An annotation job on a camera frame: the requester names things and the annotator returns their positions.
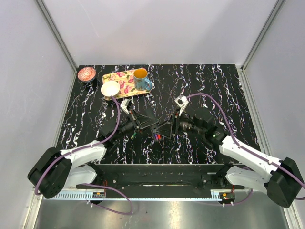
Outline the black remote control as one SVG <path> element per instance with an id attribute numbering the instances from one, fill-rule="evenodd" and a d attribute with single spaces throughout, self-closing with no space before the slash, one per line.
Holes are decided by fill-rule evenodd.
<path id="1" fill-rule="evenodd" d="M 154 142 L 160 142 L 160 141 L 164 140 L 163 136 L 154 132 L 153 127 L 150 130 L 151 130 L 151 134 L 152 134 L 152 138 L 153 138 Z"/>

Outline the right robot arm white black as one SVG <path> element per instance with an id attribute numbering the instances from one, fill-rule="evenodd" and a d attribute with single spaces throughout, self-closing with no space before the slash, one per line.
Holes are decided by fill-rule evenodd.
<path id="1" fill-rule="evenodd" d="M 281 160 L 249 147 L 217 125 L 208 111 L 197 111 L 193 117 L 177 111 L 153 133 L 166 138 L 179 133 L 195 134 L 207 148 L 248 167 L 245 170 L 226 165 L 216 178 L 220 188 L 227 189 L 231 185 L 249 187 L 266 194 L 277 205 L 289 208 L 304 185 L 293 159 Z"/>

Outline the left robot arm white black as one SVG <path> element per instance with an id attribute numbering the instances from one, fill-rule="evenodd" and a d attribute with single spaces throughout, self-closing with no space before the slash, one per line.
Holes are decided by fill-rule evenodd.
<path id="1" fill-rule="evenodd" d="M 28 180 L 35 186 L 35 194 L 53 198 L 62 189 L 82 183 L 94 189 L 101 187 L 103 177 L 89 163 L 103 159 L 119 138 L 142 132 L 157 123 L 152 114 L 130 110 L 125 120 L 112 119 L 102 126 L 98 137 L 88 144 L 73 149 L 48 148 L 28 173 Z"/>

